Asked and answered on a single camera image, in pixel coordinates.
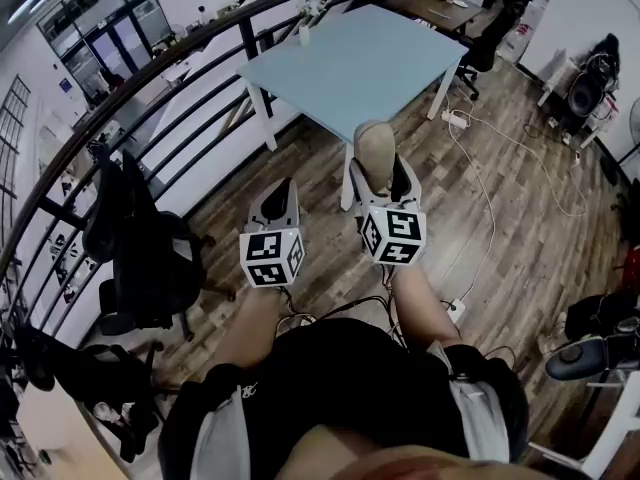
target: white box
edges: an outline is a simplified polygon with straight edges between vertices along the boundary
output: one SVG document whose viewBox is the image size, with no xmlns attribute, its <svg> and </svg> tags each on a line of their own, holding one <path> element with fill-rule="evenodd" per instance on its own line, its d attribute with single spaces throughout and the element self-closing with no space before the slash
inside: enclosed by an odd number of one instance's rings
<svg viewBox="0 0 640 480">
<path fill-rule="evenodd" d="M 369 206 L 362 238 L 375 263 L 411 265 L 427 244 L 427 216 L 422 212 Z"/>
<path fill-rule="evenodd" d="M 304 255 L 298 228 L 240 235 L 240 264 L 254 288 L 292 284 Z"/>
</svg>

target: floor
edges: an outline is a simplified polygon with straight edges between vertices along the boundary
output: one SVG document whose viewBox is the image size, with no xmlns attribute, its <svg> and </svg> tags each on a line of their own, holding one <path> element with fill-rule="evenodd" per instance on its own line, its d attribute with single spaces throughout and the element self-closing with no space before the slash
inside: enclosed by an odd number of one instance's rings
<svg viewBox="0 0 640 480">
<path fill-rule="evenodd" d="M 488 126 L 474 123 L 462 133 L 454 130 L 480 169 L 496 219 L 491 251 L 465 299 L 467 310 L 460 330 L 465 341 L 483 353 L 502 345 L 513 349 L 514 369 L 531 403 L 531 435 L 540 444 L 550 444 L 556 439 L 563 413 L 575 406 L 585 387 L 580 382 L 560 384 L 545 376 L 536 337 L 551 329 L 568 305 L 616 287 L 618 271 L 612 267 L 619 264 L 623 253 L 617 216 L 610 210 L 616 189 L 600 171 L 599 150 L 587 149 L 580 165 L 572 169 L 586 198 L 585 206 L 569 177 L 573 151 L 545 128 L 535 103 L 539 89 L 514 67 L 498 60 L 492 72 L 478 79 L 478 86 L 482 95 L 473 115 L 543 159 L 558 203 L 566 212 L 586 211 L 582 217 L 563 214 L 533 155 Z M 476 175 L 450 139 L 445 123 L 426 118 L 433 95 L 433 88 L 426 90 L 392 124 L 399 154 L 422 183 L 429 237 L 424 268 L 440 297 L 452 300 L 472 283 L 492 225 Z M 459 90 L 452 88 L 449 98 L 452 108 L 469 109 Z M 525 125 L 544 135 L 527 135 Z M 249 204 L 273 181 L 293 176 L 307 253 L 291 289 L 296 308 L 322 315 L 366 294 L 382 294 L 380 269 L 363 254 L 352 213 L 339 207 L 342 168 L 340 141 L 308 120 L 280 138 L 276 152 L 261 153 L 191 220 L 195 232 L 208 233 L 218 242 L 203 258 L 209 275 L 235 287 L 238 302 L 242 301 L 247 282 L 238 262 L 238 235 Z M 149 339 L 163 341 L 165 350 L 156 360 L 156 376 L 163 384 L 202 379 L 233 321 L 236 304 L 203 292 L 198 306 L 189 312 L 196 333 L 193 342 L 184 342 L 176 324 L 168 331 L 130 333 L 124 344 L 142 353 Z M 388 328 L 383 310 L 373 302 L 353 309 L 351 316 Z M 506 349 L 494 355 L 514 362 Z M 526 460 L 534 458 L 529 455 Z M 150 438 L 148 453 L 136 461 L 131 473 L 137 479 L 159 477 L 155 438 Z"/>
</svg>

